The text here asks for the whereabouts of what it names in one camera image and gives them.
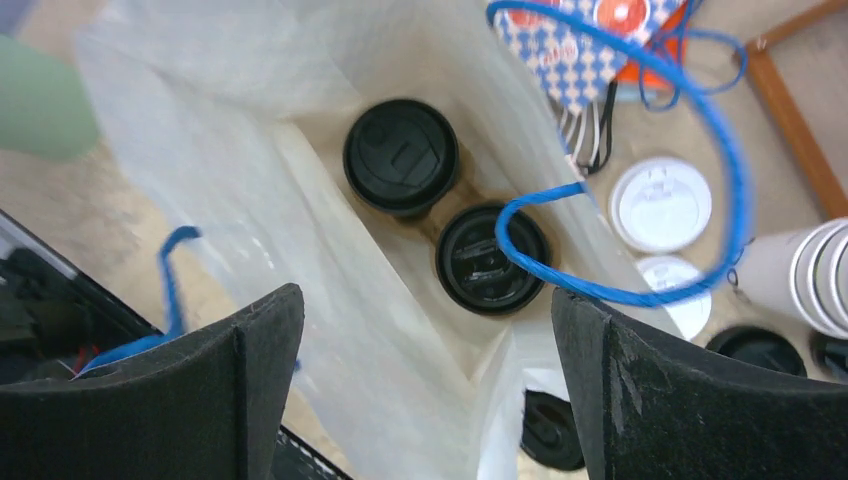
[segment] blue rope handle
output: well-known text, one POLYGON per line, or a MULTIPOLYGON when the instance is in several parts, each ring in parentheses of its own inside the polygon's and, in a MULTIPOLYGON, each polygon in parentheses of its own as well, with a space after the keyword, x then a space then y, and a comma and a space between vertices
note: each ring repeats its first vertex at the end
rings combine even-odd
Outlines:
POLYGON ((179 290, 177 282, 174 278, 174 272, 171 269, 171 264, 168 257, 177 248, 180 243, 200 238, 200 230, 197 227, 182 226, 171 232, 171 235, 162 244, 157 255, 157 263, 159 271, 162 275, 162 287, 165 294, 165 319, 168 324, 168 332, 164 335, 149 335, 139 338, 133 342, 113 348, 112 350, 101 353, 91 359, 91 361, 80 370, 77 376, 83 373, 109 363, 117 362, 125 358, 146 352, 151 348, 170 342, 171 340, 185 333, 185 321, 183 319, 182 306, 180 304, 179 290))
MULTIPOLYGON (((742 77, 745 76, 745 70, 748 68, 748 55, 745 51, 744 45, 742 45, 735 38, 730 35, 715 32, 712 30, 703 30, 699 28, 690 28, 689 21, 692 19, 692 15, 701 8, 701 5, 704 4, 704 0, 688 0, 686 2, 686 6, 683 7, 685 10, 683 11, 683 18, 680 21, 680 25, 672 28, 671 30, 659 30, 654 33, 653 37, 648 41, 647 48, 649 51, 656 53, 657 55, 665 58, 667 61, 672 61, 671 53, 665 47, 666 42, 668 42, 671 38, 677 37, 677 48, 675 49, 675 54, 679 61, 683 62, 683 48, 684 48, 684 40, 686 37, 690 38, 698 38, 703 40, 712 40, 716 43, 723 43, 725 45, 729 45, 736 53, 739 55, 739 71, 736 74, 736 77, 722 85, 718 85, 712 88, 704 88, 701 89, 702 95, 715 95, 718 93, 726 92, 731 88, 735 87, 737 83, 742 80, 742 77)), ((645 65, 639 64, 639 97, 642 100, 642 104, 645 105, 645 108, 650 112, 667 112, 677 106, 677 102, 680 100, 681 90, 680 87, 674 88, 674 93, 671 96, 671 99, 665 105, 654 105, 651 103, 651 100, 648 98, 648 92, 645 89, 645 74, 648 69, 645 68, 645 65)))
POLYGON ((543 192, 524 195, 509 202, 501 211, 495 224, 495 236, 498 245, 504 254, 513 263, 517 264, 530 274, 560 287, 595 297, 601 300, 637 307, 656 308, 669 303, 675 303, 688 298, 701 295, 722 281, 727 271, 732 267, 733 261, 747 241, 748 228, 751 217, 750 198, 750 173, 747 162, 743 161, 742 148, 736 137, 731 132, 727 121, 718 112, 710 99, 704 95, 704 90, 688 78, 686 73, 677 65, 670 63, 642 48, 641 45, 628 42, 620 37, 601 30, 593 25, 583 23, 575 16, 556 8, 519 0, 500 0, 489 4, 486 8, 486 16, 489 25, 492 26, 495 14, 501 10, 516 9, 526 10, 550 17, 556 21, 568 25, 575 33, 582 33, 593 37, 595 40, 606 44, 610 48, 624 53, 629 58, 644 65, 663 76, 669 82, 679 87, 680 90, 691 98, 692 104, 703 117, 706 126, 711 131, 718 145, 719 152, 724 159, 727 179, 727 195, 729 201, 730 215, 727 217, 725 226, 725 239, 723 254, 718 264, 705 273, 702 278, 689 282, 683 286, 665 289, 651 293, 637 293, 618 288, 606 287, 543 265, 536 260, 524 255, 515 248, 509 238, 507 226, 516 212, 526 205, 541 205, 548 202, 568 198, 573 195, 586 193, 582 184, 575 183, 552 188, 543 192))

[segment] black coffee lid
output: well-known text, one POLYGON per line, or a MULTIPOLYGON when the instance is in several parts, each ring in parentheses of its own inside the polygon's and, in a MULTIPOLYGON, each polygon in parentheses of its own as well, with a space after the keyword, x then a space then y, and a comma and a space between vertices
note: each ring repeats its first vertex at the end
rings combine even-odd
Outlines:
POLYGON ((548 468, 566 472, 583 468, 571 404, 547 393, 525 392, 521 449, 548 468))
MULTIPOLYGON (((544 282, 515 265, 498 248, 495 222, 503 204, 471 207, 454 217, 436 247, 436 273, 448 295, 481 315, 506 315, 530 303, 544 282)), ((519 252, 547 264, 550 247, 539 226, 522 212, 509 235, 519 252)))
POLYGON ((459 143, 448 121, 415 100, 381 103, 348 134, 344 169, 353 191, 395 216, 427 211, 453 186, 459 143))
POLYGON ((707 350, 775 372, 807 376, 795 348, 785 338, 762 328, 730 328, 710 340, 707 350))
POLYGON ((848 340, 818 335, 813 339, 813 358, 841 382, 848 382, 848 340))

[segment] patterned paper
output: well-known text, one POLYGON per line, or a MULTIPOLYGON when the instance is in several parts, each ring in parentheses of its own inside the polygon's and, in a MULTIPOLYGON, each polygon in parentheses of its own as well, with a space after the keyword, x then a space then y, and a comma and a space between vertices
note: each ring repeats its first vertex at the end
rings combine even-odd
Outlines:
MULTIPOLYGON (((683 0, 530 0, 575 14, 644 45, 683 0)), ((541 87, 571 113, 580 113, 606 90, 627 57, 563 23, 520 10, 498 13, 495 27, 541 87)))

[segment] stacked paper cup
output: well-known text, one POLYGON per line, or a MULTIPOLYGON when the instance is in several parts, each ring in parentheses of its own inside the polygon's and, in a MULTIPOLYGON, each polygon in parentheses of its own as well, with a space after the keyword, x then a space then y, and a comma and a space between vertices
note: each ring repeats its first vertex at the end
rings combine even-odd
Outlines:
POLYGON ((848 218, 756 238, 729 278, 751 302, 848 339, 848 218))

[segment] plastic bag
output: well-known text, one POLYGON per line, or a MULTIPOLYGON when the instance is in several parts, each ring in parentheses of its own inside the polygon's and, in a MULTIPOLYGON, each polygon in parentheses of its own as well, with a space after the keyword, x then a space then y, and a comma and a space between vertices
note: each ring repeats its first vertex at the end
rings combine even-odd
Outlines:
MULTIPOLYGON (((550 288, 513 322, 447 297, 429 246, 354 200, 341 166, 368 106, 418 98, 479 181, 571 183, 547 99, 473 0, 117 0, 80 32, 98 120, 128 178, 239 306, 306 300, 295 387, 362 478, 516 476, 522 392, 567 395, 550 288)), ((589 196, 544 214, 573 271, 647 290, 589 196)), ((630 311, 666 330, 664 310, 630 311)))

